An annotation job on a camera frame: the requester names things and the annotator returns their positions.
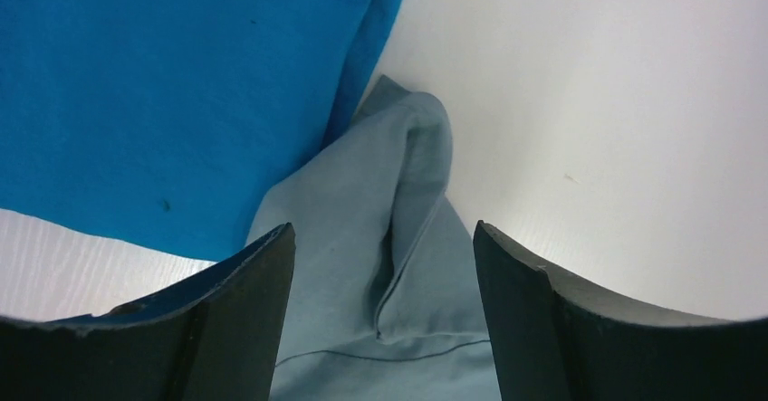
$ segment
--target white surface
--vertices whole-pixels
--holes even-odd
[[[379,71],[446,104],[469,227],[635,298],[765,316],[766,10],[405,0]],[[207,264],[0,211],[0,313],[103,313]]]

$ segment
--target blue fabric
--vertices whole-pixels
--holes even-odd
[[[346,128],[398,3],[0,0],[0,207],[228,257]]]
[[[249,234],[296,230],[270,399],[499,400],[472,240],[445,197],[445,111],[385,78],[359,116]]]

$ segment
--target garment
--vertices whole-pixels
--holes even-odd
[[[450,161],[439,101],[385,78],[347,134],[267,193],[249,237],[296,230],[271,399],[500,399]]]
[[[0,0],[0,207],[234,254],[331,110],[357,106],[347,85],[368,80],[398,4]]]

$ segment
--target crumpled gray cloth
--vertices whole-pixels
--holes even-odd
[[[296,230],[272,400],[501,399],[450,164],[440,102],[382,78],[349,132],[266,195],[249,242]]]

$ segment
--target cloth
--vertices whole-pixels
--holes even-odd
[[[398,4],[0,0],[0,207],[234,254],[357,106]]]
[[[347,134],[267,193],[249,239],[296,230],[271,399],[500,399],[450,162],[439,101],[385,78]]]

